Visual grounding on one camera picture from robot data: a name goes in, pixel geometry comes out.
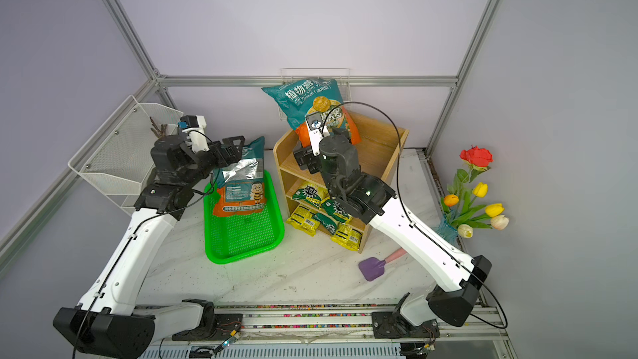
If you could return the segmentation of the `teal orange soil bag back-facing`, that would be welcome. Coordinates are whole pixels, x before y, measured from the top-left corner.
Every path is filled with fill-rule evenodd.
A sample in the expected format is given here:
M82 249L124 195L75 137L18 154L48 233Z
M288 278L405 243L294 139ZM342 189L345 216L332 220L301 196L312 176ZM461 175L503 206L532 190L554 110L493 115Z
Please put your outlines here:
M219 171L213 215L220 218L234 215L258 214L267 203L264 184L265 137L244 146L238 163Z

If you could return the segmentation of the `yellow green fertilizer packet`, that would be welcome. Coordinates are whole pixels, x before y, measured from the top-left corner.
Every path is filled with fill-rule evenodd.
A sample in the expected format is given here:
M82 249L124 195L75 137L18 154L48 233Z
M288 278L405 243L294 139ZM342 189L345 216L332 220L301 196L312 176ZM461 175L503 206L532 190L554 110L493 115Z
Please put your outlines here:
M311 182L305 182L294 192L292 199L320 209L322 204L329 199L329 194L325 188Z
M289 215L286 223L294 229L300 230L312 237L316 235L318 228L322 225L316 218L316 212L299 204L292 214Z
M321 207L329 217L339 224L349 224L352 220L352 216L333 199L325 199L322 201Z
M339 224L335 234L331 237L331 241L345 249L357 252L361 247L362 233L357 229L353 229L350 225Z

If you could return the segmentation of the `teal orange soil bag front-facing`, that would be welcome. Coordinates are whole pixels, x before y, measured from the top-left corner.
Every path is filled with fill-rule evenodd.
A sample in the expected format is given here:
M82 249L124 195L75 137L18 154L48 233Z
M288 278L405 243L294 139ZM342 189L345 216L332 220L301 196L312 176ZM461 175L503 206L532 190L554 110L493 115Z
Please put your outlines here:
M286 85L263 87L262 91L276 101L287 123L297 133L302 147L311 145L306 116L315 112L322 114L331 134L334 128L342 128L348 131L352 144L357 145L362 141L347 108L340 106L333 109L343 103L336 80L308 78Z

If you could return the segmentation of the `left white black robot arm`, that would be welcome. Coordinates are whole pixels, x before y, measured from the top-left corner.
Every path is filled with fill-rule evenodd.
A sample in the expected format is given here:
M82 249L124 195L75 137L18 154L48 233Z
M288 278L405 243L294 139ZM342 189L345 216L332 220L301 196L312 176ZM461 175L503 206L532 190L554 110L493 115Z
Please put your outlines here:
M160 246L194 204L194 186L239 162L244 142L243 136L234 136L206 142L204 149L182 135L155 142L156 180L138 197L121 242L78 304L61 308L53 319L74 352L138 358L151 342L166 337L214 334L212 302L186 299L167 307L140 307L137 299Z

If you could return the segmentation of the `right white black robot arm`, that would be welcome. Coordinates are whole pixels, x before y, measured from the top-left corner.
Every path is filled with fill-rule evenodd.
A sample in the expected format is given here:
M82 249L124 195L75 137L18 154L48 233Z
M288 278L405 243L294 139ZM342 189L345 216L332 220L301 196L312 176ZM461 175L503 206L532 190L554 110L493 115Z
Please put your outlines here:
M331 199L350 216L399 244L433 278L420 296L406 299L400 316L414 326L438 317L461 327L471 317L492 269L439 236L400 199L397 189L362 170L357 148L345 136L324 137L295 151L301 169L320 174Z

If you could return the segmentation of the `brown twigs bundle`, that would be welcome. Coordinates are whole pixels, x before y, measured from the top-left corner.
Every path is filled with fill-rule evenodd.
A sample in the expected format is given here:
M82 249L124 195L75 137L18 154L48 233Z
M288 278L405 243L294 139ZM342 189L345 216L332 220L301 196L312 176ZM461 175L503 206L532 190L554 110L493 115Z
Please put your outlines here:
M158 140L167 136L167 132L168 132L167 124L158 124L153 117L150 117L150 122L151 122L151 132L155 135L155 137Z

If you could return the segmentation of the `green plastic basket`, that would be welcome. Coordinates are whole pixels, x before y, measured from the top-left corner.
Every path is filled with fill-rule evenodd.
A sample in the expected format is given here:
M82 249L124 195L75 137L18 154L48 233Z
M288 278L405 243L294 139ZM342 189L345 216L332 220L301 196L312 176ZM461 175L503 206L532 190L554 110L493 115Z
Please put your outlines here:
M257 214L217 217L220 194L204 198L204 248L214 264L230 264L277 248L284 237L284 222L269 172L264 173L265 208Z

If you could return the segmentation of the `purple pink toy shovel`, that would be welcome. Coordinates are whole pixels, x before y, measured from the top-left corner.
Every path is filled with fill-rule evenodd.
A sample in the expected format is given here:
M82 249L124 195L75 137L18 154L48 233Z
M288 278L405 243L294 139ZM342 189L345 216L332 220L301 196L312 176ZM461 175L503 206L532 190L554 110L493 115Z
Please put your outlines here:
M397 249L385 259L377 259L376 257L370 257L364 259L358 264L358 269L362 273L362 276L367 282L373 282L385 273L385 266L388 263L393 262L406 254L405 249Z

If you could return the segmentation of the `blue glass vase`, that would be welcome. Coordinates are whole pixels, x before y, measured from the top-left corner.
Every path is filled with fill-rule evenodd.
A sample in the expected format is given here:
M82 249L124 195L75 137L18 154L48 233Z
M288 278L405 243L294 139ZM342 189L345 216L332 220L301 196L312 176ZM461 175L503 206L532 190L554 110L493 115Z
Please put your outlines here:
M447 243L453 245L457 249L460 248L460 236L458 231L451 226L446 219L442 219L442 221L440 221L440 224L435 228L435 232Z

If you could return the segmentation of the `artificial flower bouquet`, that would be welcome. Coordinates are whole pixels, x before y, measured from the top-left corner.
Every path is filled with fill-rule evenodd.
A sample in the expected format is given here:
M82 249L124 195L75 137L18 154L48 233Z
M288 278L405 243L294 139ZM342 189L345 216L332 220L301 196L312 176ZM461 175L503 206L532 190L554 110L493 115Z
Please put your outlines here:
M460 151L460 159L465 166L456 170L447 195L440 201L442 219L457 229L462 239L472 238L476 229L506 229L510 219L504 214L504 205L479 202L487 196L489 187L477 179L490 170L493 154L486 148L471 146Z

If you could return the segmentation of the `white mesh wall rack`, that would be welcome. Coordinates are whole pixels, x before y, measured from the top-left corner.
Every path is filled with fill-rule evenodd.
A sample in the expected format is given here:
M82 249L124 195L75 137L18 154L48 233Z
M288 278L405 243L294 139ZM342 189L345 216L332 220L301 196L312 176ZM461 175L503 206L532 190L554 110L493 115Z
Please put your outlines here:
M154 163L154 126L174 134L182 111L129 96L68 161L68 167L126 214L146 187Z

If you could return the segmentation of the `metal base rail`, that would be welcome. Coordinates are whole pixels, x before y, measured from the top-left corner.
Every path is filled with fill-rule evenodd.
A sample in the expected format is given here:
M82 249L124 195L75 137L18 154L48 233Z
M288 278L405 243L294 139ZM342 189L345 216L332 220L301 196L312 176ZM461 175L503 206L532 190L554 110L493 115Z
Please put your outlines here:
M397 337L381 304L242 305L217 309L240 314L236 342L154 342L144 358L515 358L503 316L477 305L463 327L435 320L410 337ZM214 349L221 347L219 353Z

